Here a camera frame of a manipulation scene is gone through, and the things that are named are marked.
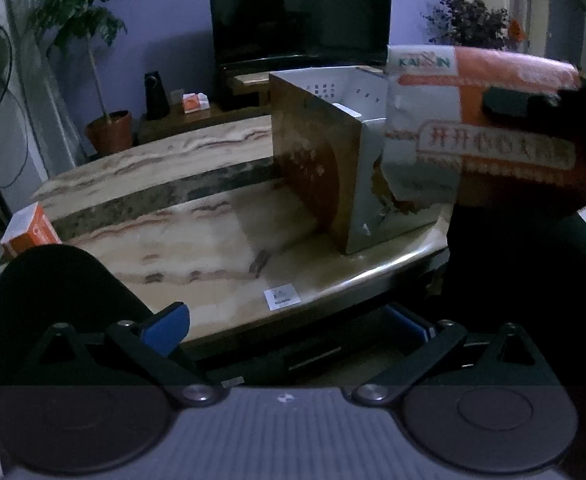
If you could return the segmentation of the small tissue pack on stand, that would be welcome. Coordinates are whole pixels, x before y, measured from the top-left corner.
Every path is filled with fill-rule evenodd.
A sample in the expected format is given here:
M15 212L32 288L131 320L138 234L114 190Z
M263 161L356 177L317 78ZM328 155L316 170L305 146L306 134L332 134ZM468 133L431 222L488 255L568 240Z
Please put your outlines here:
M184 114L192 114L209 110L210 103L208 96L205 93L183 93L182 94L182 110Z

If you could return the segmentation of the wooden TV stand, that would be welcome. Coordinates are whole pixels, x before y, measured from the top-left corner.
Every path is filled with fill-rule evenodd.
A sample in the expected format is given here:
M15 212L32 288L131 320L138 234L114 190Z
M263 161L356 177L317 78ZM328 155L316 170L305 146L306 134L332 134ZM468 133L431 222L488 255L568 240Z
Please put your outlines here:
M143 117L138 142L150 143L177 134L267 116L300 99L307 110L334 108L358 122L385 117L387 81L369 66L329 66L275 70L233 76L226 84L228 102L218 105L210 96L177 96L162 118Z

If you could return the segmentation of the white apple cardboard box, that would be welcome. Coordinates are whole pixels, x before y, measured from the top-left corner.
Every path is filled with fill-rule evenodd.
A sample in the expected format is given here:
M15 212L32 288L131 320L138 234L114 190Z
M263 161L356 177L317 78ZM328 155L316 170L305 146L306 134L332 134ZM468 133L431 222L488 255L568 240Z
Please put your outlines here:
M385 117L358 122L334 108L272 108L276 166L344 254L435 222L442 206L400 203L381 168Z

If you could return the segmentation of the dark potted plant right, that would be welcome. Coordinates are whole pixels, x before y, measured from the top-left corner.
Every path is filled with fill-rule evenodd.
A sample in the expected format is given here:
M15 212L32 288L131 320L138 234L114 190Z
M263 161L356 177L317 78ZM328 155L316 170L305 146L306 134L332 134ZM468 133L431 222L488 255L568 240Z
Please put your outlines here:
M484 0L435 0L424 18L430 44L503 50L508 42L508 11Z

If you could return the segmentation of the potted ficus tree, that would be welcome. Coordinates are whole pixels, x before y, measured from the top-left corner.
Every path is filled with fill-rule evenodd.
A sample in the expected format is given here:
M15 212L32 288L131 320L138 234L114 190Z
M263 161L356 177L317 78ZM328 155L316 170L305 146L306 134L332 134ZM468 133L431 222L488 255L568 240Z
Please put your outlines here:
M95 41L107 47L127 29L125 22L108 7L112 0L34 0L27 25L46 50L66 54L75 44L86 48L90 74L100 106L100 116L89 122L84 134L96 154L106 156L132 147L132 115L128 110L110 110L95 58Z

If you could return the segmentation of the white table sticker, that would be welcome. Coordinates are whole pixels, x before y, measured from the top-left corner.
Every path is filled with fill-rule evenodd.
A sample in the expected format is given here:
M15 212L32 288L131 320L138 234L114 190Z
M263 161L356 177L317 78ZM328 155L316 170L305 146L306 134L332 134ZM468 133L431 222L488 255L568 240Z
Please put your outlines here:
M302 302L297 290L292 284L266 289L264 296L268 309L271 312L294 307Z

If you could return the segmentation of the black television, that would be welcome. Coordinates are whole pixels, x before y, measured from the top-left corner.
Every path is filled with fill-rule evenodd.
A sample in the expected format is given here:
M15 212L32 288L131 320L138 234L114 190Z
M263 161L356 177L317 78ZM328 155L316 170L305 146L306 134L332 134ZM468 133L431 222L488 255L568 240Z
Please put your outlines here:
M392 0L210 0L220 70L382 64Z

